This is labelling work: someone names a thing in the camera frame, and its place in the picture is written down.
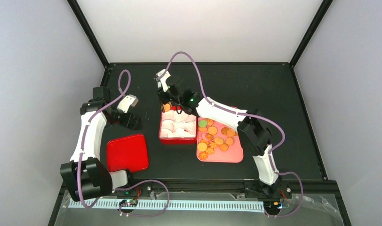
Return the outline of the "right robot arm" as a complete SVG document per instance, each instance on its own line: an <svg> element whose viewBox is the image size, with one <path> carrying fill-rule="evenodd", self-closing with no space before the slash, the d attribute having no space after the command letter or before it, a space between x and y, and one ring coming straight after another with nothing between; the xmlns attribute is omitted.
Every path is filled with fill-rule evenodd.
<svg viewBox="0 0 382 226"><path fill-rule="evenodd" d="M203 97L190 89L181 91L171 80L169 72L156 74L157 94L161 103L176 104L188 115L212 119L238 133L245 153L252 155L258 170L259 189L263 196L272 197L279 190L281 176L271 155L270 130L257 118L257 110L240 110L213 99Z"/></svg>

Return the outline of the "pink tray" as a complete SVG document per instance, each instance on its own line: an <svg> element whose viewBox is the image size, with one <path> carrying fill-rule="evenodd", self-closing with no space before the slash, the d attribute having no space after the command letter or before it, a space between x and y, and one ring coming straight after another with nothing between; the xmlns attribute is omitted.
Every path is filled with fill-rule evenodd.
<svg viewBox="0 0 382 226"><path fill-rule="evenodd" d="M211 147L214 148L215 153L209 155L203 162L239 163L243 160L243 149L235 129L210 118L199 117L198 121L200 120L206 120L207 126L200 128L197 125L197 158L200 152L205 152L208 147ZM223 143L229 146L226 152L219 149L219 145Z"/></svg>

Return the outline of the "red cookie tin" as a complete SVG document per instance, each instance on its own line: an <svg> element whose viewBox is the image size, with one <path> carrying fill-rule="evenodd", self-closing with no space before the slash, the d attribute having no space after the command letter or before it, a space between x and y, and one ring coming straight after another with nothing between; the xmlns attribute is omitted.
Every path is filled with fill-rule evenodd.
<svg viewBox="0 0 382 226"><path fill-rule="evenodd" d="M178 112L178 114L181 114L181 112L184 112L180 107L178 106L172 106L171 110L175 110ZM180 139L180 138L175 138L175 139L161 139L159 137L160 141L164 145L187 145L187 144L194 144L197 141L197 134L195 138L188 138L188 139Z"/></svg>

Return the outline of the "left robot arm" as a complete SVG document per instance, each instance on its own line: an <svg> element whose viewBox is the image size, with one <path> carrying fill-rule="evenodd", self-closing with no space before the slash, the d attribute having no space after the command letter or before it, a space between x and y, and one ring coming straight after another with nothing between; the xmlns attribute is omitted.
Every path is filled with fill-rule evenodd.
<svg viewBox="0 0 382 226"><path fill-rule="evenodd" d="M93 88L92 99L80 108L81 129L75 151L69 162L60 166L63 182L76 202L110 195L129 180L128 169L108 171L100 161L100 148L108 124L119 124L130 130L141 129L141 118L129 112L137 105L138 98L121 94L111 101L110 97L107 87Z"/></svg>

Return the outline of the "green sandwich cookie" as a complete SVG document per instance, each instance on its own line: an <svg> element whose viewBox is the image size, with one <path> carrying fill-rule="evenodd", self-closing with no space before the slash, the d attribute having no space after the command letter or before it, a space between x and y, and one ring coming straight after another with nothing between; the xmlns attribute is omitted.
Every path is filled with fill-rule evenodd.
<svg viewBox="0 0 382 226"><path fill-rule="evenodd" d="M198 126L199 126L200 128L205 128L205 127L207 126L207 121L206 121L206 120L200 120L200 121L198 122Z"/></svg>

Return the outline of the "orange round sandwich cookie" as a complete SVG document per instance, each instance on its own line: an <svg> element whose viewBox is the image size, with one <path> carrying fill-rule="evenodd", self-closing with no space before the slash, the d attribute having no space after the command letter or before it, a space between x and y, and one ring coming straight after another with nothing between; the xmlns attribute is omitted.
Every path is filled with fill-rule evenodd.
<svg viewBox="0 0 382 226"><path fill-rule="evenodd" d="M168 112L168 111L170 111L171 110L171 104L170 103L167 103L167 104L163 104L162 105L162 112Z"/></svg>

